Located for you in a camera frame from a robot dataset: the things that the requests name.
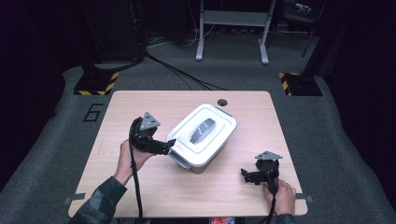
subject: table top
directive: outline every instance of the table top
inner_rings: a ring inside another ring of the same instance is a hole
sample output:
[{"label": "table top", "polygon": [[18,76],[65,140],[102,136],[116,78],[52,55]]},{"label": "table top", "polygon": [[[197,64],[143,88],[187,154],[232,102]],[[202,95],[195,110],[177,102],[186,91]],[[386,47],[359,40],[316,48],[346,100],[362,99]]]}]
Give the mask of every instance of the table top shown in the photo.
[{"label": "table top", "polygon": [[[219,106],[218,100],[227,101]],[[271,151],[279,160],[279,178],[297,193],[302,189],[271,96],[266,91],[116,91],[92,147],[69,216],[114,175],[120,143],[134,119],[149,112],[161,123],[154,139],[166,136],[196,107],[218,106],[236,119],[236,129],[205,171],[196,175],[167,156],[150,158],[138,172],[144,217],[262,217],[269,214],[261,186],[246,183],[241,168],[256,171],[255,156]],[[126,186],[115,217],[138,217],[134,181]],[[296,216],[306,214],[305,200],[296,201]]]}]

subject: white container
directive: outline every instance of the white container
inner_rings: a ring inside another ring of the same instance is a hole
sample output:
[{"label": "white container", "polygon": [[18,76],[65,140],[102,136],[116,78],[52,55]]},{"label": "white container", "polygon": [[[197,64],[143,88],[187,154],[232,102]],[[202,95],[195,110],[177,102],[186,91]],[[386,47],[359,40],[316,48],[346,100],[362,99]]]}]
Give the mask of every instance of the white container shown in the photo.
[{"label": "white container", "polygon": [[166,141],[176,139],[168,156],[195,174],[202,173],[236,128],[236,120],[213,105],[200,105],[184,118]]}]

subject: container lid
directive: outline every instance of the container lid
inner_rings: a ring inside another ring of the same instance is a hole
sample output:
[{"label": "container lid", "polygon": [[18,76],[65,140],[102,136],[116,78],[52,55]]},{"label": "container lid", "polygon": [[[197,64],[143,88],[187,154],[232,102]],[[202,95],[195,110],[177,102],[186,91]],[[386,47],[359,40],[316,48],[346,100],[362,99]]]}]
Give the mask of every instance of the container lid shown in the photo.
[{"label": "container lid", "polygon": [[171,148],[192,166],[206,165],[236,128],[236,120],[213,105],[200,105],[184,118],[166,141],[176,139]]}]

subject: person's right hand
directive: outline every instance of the person's right hand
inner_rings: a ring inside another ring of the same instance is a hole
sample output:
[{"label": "person's right hand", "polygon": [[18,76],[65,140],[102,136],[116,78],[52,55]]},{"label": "person's right hand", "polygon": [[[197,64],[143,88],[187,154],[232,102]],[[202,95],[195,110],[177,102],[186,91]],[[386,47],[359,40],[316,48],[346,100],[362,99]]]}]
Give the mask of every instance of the person's right hand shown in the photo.
[{"label": "person's right hand", "polygon": [[[265,200],[271,204],[273,200],[273,195],[268,189],[267,185],[262,186],[262,190],[265,194]],[[296,189],[292,188],[290,184],[285,181],[277,180],[277,192],[276,192],[276,205],[275,211],[278,215],[291,214],[294,215],[295,212],[295,201],[296,201]]]}]

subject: hand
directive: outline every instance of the hand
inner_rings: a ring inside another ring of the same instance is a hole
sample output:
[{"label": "hand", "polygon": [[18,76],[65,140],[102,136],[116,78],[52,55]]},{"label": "hand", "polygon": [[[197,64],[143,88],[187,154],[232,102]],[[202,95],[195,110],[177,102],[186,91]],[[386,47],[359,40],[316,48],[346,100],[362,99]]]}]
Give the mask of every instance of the hand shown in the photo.
[{"label": "hand", "polygon": [[[271,204],[273,195],[268,189],[267,185],[262,186],[262,190],[265,194],[265,200]],[[296,189],[292,188],[290,184],[285,181],[277,180],[277,192],[276,192],[276,205],[275,211],[278,215],[291,214],[295,212],[295,201],[296,201]]]},{"label": "hand", "polygon": [[[146,160],[150,157],[155,156],[155,154],[142,152],[137,148],[134,149],[134,161],[136,162],[137,171],[142,168],[143,164],[145,164]],[[131,168],[131,151],[129,149],[129,139],[123,141],[120,145],[120,157],[119,164],[117,165],[116,173],[114,174],[114,178],[116,178],[122,185],[126,185],[131,179],[133,173]]]}]

